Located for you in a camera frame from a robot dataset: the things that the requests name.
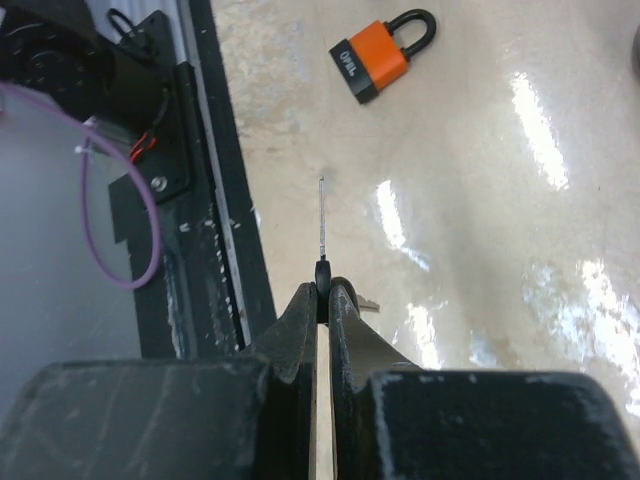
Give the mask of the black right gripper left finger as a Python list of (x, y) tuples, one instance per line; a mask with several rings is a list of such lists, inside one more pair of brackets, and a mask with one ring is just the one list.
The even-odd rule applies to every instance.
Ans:
[(1, 429), (5, 479), (309, 479), (316, 288), (213, 360), (54, 363)]

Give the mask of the orange padlock key bunch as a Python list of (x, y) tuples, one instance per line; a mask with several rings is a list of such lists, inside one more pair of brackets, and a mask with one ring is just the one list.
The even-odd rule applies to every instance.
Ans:
[[(319, 195), (319, 260), (315, 264), (315, 285), (317, 292), (317, 322), (319, 324), (329, 323), (329, 294), (332, 285), (331, 264), (326, 255), (326, 214), (325, 214), (325, 179), (320, 176), (318, 180)], [(380, 312), (380, 305), (368, 300), (351, 290), (351, 298), (359, 311)]]

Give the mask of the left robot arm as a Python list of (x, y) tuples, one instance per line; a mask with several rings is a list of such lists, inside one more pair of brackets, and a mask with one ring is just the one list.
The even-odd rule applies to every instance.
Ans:
[(137, 134), (170, 110), (175, 53), (168, 17), (134, 24), (110, 8), (118, 42), (96, 28), (84, 1), (4, 1), (1, 79), (46, 94), (70, 117), (103, 119)]

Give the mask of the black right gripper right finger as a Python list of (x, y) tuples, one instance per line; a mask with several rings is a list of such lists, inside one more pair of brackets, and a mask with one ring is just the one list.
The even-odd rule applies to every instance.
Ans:
[(612, 399), (562, 371), (433, 370), (361, 318), (351, 283), (327, 300), (340, 479), (635, 479)]

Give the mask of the orange black padlock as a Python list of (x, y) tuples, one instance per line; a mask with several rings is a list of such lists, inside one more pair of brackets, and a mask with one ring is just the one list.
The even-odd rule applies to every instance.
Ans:
[[(414, 21), (424, 24), (424, 34), (409, 46), (400, 46), (394, 40), (395, 32)], [(371, 23), (338, 42), (329, 55), (358, 103), (366, 104), (408, 71), (412, 58), (431, 44), (436, 32), (437, 21), (431, 12), (411, 9), (393, 20)]]

